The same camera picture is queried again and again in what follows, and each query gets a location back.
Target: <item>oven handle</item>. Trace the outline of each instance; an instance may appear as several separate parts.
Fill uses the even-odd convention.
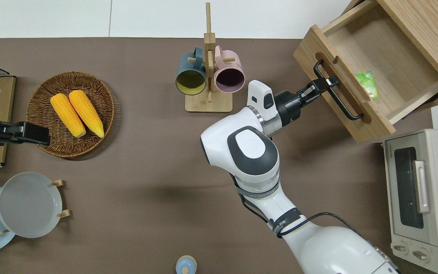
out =
[[[415,196],[417,198],[417,210],[419,213],[429,213],[429,199],[427,195],[427,181],[425,179],[425,162],[413,161],[415,170],[415,179],[417,187],[415,188]]]

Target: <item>yellow corn cob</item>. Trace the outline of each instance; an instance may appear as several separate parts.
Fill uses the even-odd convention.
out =
[[[58,93],[52,96],[52,98],[50,98],[50,103],[72,135],[78,138],[86,133],[84,125],[80,121],[79,116],[77,116],[77,113],[65,94]]]
[[[87,127],[99,137],[104,138],[102,121],[99,119],[96,109],[94,109],[86,94],[82,90],[74,90],[70,92],[68,98]]]

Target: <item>oven knob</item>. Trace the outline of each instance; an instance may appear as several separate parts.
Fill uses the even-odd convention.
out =
[[[404,255],[408,254],[408,245],[403,241],[398,245],[391,244],[391,246],[394,250],[398,250],[398,251],[403,252]]]
[[[412,252],[412,254],[415,257],[419,258],[420,260],[424,261],[425,263],[428,263],[430,261],[430,257],[429,257],[428,252],[425,248],[421,248],[421,251],[414,251],[414,252]]]
[[[394,245],[393,248],[398,251],[406,251],[406,246],[403,245]]]

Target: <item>wicker basket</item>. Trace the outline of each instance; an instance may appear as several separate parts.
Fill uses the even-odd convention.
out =
[[[86,134],[76,138],[66,128],[50,104],[50,98],[57,94],[68,94],[82,90],[94,106],[104,126],[104,138],[108,135],[114,120],[114,101],[108,87],[99,78],[84,72],[69,71],[45,80],[33,93],[26,120],[50,130],[50,145],[39,145],[48,154],[69,158],[83,155],[97,147],[104,138],[98,137],[86,127]]]

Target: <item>open drawer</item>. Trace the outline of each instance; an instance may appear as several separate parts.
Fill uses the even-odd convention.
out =
[[[323,29],[312,26],[294,57],[312,80],[317,78],[312,68],[323,58],[330,67],[324,66],[323,75],[335,73],[347,87],[334,88],[344,104],[369,116],[349,120],[327,92],[322,94],[357,142],[392,134],[393,124],[438,93],[438,70],[375,0],[365,0]],[[377,99],[354,76],[367,71],[374,76]]]

